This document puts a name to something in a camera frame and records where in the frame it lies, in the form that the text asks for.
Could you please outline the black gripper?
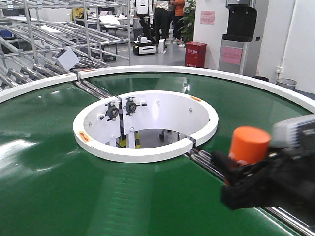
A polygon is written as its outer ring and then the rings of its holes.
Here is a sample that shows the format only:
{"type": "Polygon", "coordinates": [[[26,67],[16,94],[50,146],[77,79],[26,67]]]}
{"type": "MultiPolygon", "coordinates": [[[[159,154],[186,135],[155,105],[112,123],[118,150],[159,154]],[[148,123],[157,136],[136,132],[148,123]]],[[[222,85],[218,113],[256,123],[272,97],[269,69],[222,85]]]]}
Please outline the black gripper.
{"type": "Polygon", "coordinates": [[[251,207],[315,209],[315,153],[274,149],[263,160],[241,165],[221,151],[212,163],[224,175],[221,201],[231,210],[251,207]]]}

